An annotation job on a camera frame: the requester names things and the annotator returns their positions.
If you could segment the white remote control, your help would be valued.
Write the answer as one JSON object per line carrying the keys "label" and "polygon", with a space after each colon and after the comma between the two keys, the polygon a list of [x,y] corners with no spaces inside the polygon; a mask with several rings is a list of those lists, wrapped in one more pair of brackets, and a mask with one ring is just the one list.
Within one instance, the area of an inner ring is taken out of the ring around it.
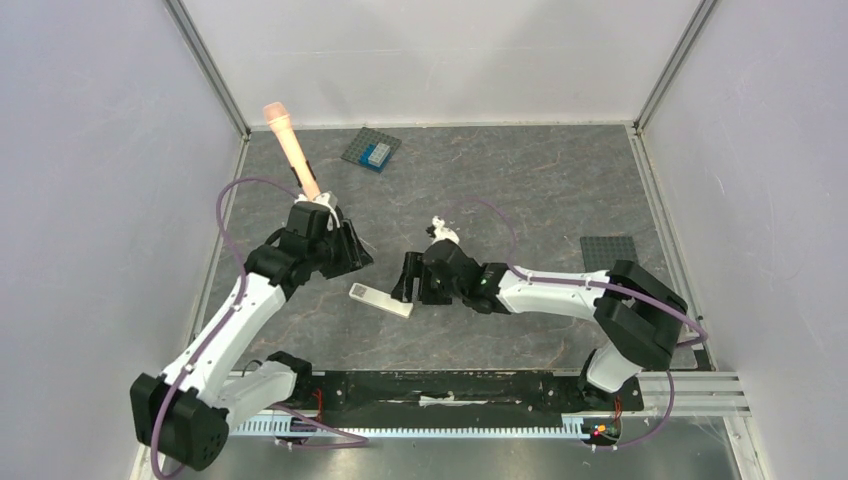
{"label": "white remote control", "polygon": [[349,290],[349,297],[367,306],[408,319],[413,310],[412,303],[404,303],[393,299],[388,293],[354,283]]}

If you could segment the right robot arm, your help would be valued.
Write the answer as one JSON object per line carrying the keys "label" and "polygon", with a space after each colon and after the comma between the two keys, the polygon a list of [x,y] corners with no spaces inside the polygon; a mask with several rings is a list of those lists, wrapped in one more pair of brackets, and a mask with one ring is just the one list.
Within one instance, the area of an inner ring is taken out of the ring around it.
{"label": "right robot arm", "polygon": [[577,382],[591,408],[612,401],[643,371],[669,368],[688,306],[668,286],[630,260],[584,273],[531,271],[503,262],[479,263],[451,240],[405,255],[390,296],[401,303],[449,305],[481,314],[545,313],[596,323],[608,338]]}

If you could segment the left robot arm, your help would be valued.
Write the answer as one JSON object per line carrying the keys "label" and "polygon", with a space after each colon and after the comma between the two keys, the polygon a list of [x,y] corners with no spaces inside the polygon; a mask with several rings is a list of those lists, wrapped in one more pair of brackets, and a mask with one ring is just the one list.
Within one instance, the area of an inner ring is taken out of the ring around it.
{"label": "left robot arm", "polygon": [[278,352],[239,380],[231,369],[273,315],[314,273],[326,279],[371,265],[353,222],[337,207],[298,201],[285,225],[249,253],[228,300],[194,341],[157,376],[130,387],[137,440],[180,468],[208,468],[230,432],[278,402],[313,398],[309,363]]}

